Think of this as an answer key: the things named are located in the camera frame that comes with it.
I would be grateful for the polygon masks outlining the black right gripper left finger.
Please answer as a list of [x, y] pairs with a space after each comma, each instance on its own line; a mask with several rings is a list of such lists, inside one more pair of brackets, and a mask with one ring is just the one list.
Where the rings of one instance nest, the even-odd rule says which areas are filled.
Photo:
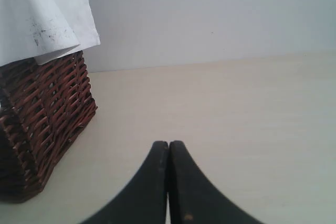
[[169, 146], [155, 141], [128, 184], [83, 223], [165, 223]]

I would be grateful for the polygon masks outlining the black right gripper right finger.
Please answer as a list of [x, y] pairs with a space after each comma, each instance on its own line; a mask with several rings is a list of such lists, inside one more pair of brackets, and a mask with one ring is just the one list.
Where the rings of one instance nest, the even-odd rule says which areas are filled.
[[182, 141], [171, 142], [169, 148], [171, 223], [261, 223], [210, 182]]

